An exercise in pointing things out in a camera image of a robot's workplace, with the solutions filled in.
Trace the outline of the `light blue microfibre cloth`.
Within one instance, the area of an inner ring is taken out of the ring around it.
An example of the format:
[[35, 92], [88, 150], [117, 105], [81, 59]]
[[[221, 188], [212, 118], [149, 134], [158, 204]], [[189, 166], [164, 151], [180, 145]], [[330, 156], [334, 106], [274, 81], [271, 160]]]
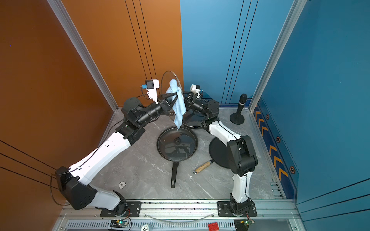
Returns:
[[176, 93], [177, 100], [172, 108], [175, 112], [174, 123], [179, 130], [183, 122], [183, 115], [186, 113], [187, 110], [184, 102], [183, 91], [181, 87], [177, 85], [177, 83], [178, 82], [176, 79], [170, 80], [170, 86], [167, 89], [166, 93]]

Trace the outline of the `glass lid of pan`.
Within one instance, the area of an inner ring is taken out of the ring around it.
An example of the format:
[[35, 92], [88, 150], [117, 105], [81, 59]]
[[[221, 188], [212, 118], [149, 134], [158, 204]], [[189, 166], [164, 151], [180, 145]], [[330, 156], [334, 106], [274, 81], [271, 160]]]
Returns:
[[177, 86], [180, 88], [180, 90], [183, 90], [182, 86], [181, 86], [180, 79], [177, 77], [177, 75], [173, 71], [167, 70], [167, 71], [164, 72], [164, 74], [162, 75], [162, 78], [161, 78], [160, 94], [165, 94], [166, 93], [166, 91], [170, 88], [170, 81], [172, 79], [175, 79], [176, 82], [177, 82]]

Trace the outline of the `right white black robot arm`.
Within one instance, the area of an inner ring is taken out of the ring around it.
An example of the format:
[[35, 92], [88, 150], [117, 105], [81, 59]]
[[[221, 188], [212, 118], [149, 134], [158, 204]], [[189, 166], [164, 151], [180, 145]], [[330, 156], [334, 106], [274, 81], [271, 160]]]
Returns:
[[189, 97], [185, 99], [187, 110], [205, 116], [202, 127], [221, 143], [219, 154], [233, 172], [233, 190], [230, 195], [230, 212], [235, 216], [248, 214], [255, 208], [250, 198], [251, 177], [258, 165], [258, 158], [250, 136], [241, 136], [227, 128], [219, 119], [219, 103], [215, 100], [203, 103]]

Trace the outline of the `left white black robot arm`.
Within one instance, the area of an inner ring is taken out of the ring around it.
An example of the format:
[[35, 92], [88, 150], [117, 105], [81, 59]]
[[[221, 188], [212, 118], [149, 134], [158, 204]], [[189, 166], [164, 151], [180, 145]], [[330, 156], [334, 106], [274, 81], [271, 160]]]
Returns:
[[81, 161], [70, 167], [62, 166], [55, 172], [59, 191], [70, 205], [75, 210], [93, 206], [115, 216], [124, 214], [126, 199], [116, 191], [91, 185], [91, 181], [110, 161], [141, 138], [148, 123], [167, 115], [183, 100], [180, 93], [166, 93], [157, 102], [144, 107], [138, 98], [128, 99], [121, 109], [124, 118], [115, 132]]

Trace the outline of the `glass lid on rear pan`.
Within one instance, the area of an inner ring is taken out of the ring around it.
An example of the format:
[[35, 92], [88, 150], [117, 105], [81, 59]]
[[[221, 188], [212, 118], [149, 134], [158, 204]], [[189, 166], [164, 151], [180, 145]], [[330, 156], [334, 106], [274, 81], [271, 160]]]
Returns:
[[183, 115], [182, 125], [190, 129], [202, 129], [202, 120], [207, 117], [207, 113], [204, 110], [207, 101], [200, 99], [194, 104], [200, 105], [201, 109], [192, 107], [189, 111], [186, 111]]

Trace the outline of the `black microphone on stand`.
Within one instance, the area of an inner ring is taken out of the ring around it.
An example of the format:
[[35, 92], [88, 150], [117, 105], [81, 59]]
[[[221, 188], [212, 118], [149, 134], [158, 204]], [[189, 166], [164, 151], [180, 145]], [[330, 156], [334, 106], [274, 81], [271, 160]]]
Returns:
[[229, 118], [233, 124], [241, 125], [244, 123], [245, 118], [241, 113], [242, 113], [242, 110], [244, 109], [247, 99], [248, 99], [248, 96], [245, 93], [243, 93], [240, 96], [237, 111], [231, 114]]

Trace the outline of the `left white round marker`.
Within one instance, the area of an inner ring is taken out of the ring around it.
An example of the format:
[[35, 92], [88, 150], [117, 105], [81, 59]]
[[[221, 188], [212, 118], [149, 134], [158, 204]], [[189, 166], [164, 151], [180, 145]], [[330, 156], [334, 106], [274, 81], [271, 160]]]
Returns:
[[127, 185], [126, 182], [120, 182], [118, 187], [119, 187], [119, 189], [124, 189], [126, 187], [126, 185]]

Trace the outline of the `red perforated block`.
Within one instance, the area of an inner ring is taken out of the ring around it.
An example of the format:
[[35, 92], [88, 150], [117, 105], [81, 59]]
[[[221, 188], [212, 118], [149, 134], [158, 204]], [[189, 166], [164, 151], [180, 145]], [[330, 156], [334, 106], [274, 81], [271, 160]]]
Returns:
[[217, 222], [213, 222], [213, 223], [210, 223], [208, 224], [208, 230], [209, 231], [219, 231], [219, 225]]

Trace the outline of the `white round knob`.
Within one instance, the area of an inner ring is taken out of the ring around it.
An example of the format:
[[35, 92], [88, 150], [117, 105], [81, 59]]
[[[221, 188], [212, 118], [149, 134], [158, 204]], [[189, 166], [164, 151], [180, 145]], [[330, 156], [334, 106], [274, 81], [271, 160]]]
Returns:
[[141, 227], [141, 231], [151, 231], [151, 227], [148, 224], [145, 224]]

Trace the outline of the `small green circuit board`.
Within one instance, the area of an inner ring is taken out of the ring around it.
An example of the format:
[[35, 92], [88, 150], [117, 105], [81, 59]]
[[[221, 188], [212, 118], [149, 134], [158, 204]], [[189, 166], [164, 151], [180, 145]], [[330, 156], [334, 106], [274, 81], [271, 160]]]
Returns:
[[113, 219], [110, 222], [109, 228], [111, 230], [124, 230], [129, 228], [129, 222], [124, 219]]

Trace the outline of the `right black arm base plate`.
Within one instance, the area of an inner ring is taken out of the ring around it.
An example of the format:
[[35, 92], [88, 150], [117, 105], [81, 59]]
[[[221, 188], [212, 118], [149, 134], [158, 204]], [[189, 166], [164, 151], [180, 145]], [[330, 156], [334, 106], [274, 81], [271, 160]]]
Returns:
[[217, 212], [219, 217], [257, 217], [257, 208], [254, 202], [250, 202], [243, 213], [232, 211], [230, 201], [217, 201]]

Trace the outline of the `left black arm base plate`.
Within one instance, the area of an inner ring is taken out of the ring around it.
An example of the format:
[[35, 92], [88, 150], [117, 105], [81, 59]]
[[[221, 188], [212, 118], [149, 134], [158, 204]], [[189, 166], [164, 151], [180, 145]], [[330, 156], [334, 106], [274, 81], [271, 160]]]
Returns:
[[117, 217], [117, 218], [125, 218], [125, 217], [139, 217], [141, 211], [142, 202], [141, 201], [128, 201], [126, 202], [124, 209], [122, 211], [118, 210], [108, 210], [103, 208], [100, 213], [100, 217], [108, 218], [108, 217]]

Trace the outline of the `aluminium front rail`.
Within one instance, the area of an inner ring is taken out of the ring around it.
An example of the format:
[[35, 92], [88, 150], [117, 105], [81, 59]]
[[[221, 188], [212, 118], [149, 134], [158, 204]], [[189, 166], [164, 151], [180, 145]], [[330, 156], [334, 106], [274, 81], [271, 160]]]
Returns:
[[[217, 212], [219, 199], [195, 200], [129, 200], [141, 201], [140, 219], [221, 219]], [[299, 219], [300, 215], [293, 200], [283, 199], [253, 199], [257, 208], [257, 217], [254, 219]], [[103, 219], [101, 211], [95, 207], [86, 207], [74, 210], [71, 206], [62, 208], [58, 219]]]

